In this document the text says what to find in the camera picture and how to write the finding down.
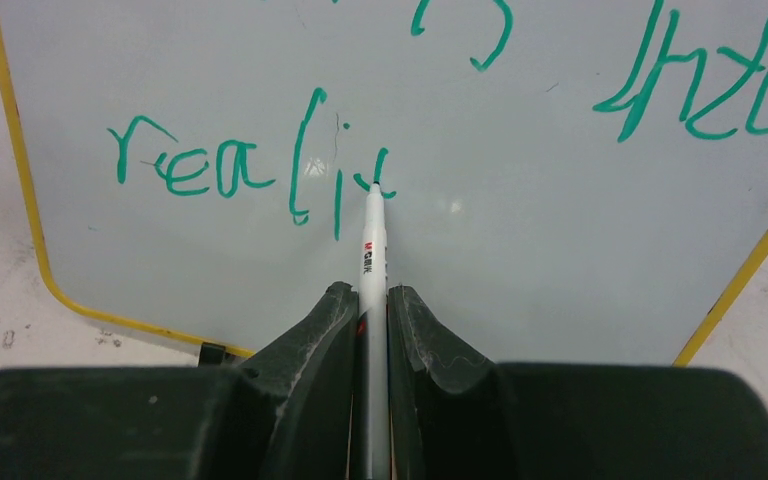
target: yellow border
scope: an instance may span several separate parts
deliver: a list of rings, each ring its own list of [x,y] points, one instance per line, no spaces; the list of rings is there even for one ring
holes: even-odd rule
[[[7,53],[4,49],[4,40],[1,36],[1,24],[0,24],[0,89],[1,96],[4,101],[4,113],[7,116],[7,125],[10,129],[10,139],[13,143],[13,152],[16,156],[16,165],[19,168],[19,179],[22,183],[22,193],[25,197],[25,206],[28,210],[28,221],[31,224],[31,236],[34,239],[34,245],[37,250],[37,258],[39,259],[40,276],[42,276],[45,285],[51,291],[51,294],[55,298],[60,300],[61,303],[71,308],[75,312],[88,317],[95,317],[100,320],[105,320],[123,327],[135,328],[149,333],[162,335],[165,337],[173,338],[175,340],[181,340],[188,343],[200,344],[202,342],[220,343],[215,340],[208,340],[201,337],[196,337],[187,333],[177,332],[166,328],[150,325],[148,323],[138,322],[125,317],[119,317],[105,312],[99,312],[91,308],[79,305],[69,299],[61,290],[60,287],[54,282],[54,277],[51,275],[51,267],[48,263],[48,252],[45,249],[45,238],[42,233],[42,225],[39,219],[39,211],[37,209],[36,195],[34,194],[34,183],[31,178],[31,168],[28,164],[27,153],[25,152],[25,140],[22,135],[22,126],[19,122],[19,110],[16,106],[16,97],[13,92],[13,82],[10,79],[10,69],[7,64]],[[686,366],[696,352],[705,343],[705,340],[717,326],[717,323],[723,318],[726,311],[731,307],[734,300],[752,278],[752,275],[761,266],[761,263],[767,258],[768,255],[768,229],[761,237],[761,240],[749,254],[749,258],[737,271],[734,278],[729,282],[726,289],[723,291],[720,298],[714,304],[714,307],[708,312],[708,315],[702,321],[702,324],[696,329],[693,336],[690,337],[687,344],[679,353],[674,365]],[[252,350],[227,345],[228,350],[236,355],[249,357],[254,354]]]
[[[28,222],[31,224],[31,236],[37,250],[39,261],[40,276],[45,282],[51,294],[60,300],[63,305],[74,310],[81,315],[95,317],[123,327],[134,328],[148,333],[162,335],[164,337],[181,340],[188,343],[201,344],[202,342],[221,343],[215,340],[204,339],[175,330],[150,325],[148,323],[138,322],[129,318],[119,317],[105,312],[99,312],[91,308],[79,305],[67,297],[51,275],[51,266],[48,263],[48,252],[45,249],[45,237],[40,223],[39,210],[37,208],[36,195],[34,194],[34,182],[31,178],[31,167],[28,164],[28,156],[25,151],[25,139],[22,135],[22,126],[19,121],[19,109],[16,106],[16,95],[13,92],[13,82],[10,79],[10,68],[7,63],[7,52],[4,49],[4,39],[1,36],[0,23],[0,89],[1,97],[4,102],[4,113],[7,116],[7,126],[10,130],[10,140],[13,143],[13,153],[16,157],[16,166],[19,168],[19,180],[22,183],[22,194],[25,197],[25,208],[28,211]],[[250,357],[254,354],[252,350],[226,345],[228,351],[244,357]]]

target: white marker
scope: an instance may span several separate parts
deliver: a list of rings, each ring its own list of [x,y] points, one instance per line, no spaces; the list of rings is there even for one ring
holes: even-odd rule
[[[390,394],[387,387],[387,231],[384,197],[373,183],[366,197],[361,250],[358,378],[352,407],[352,479],[390,478]]]

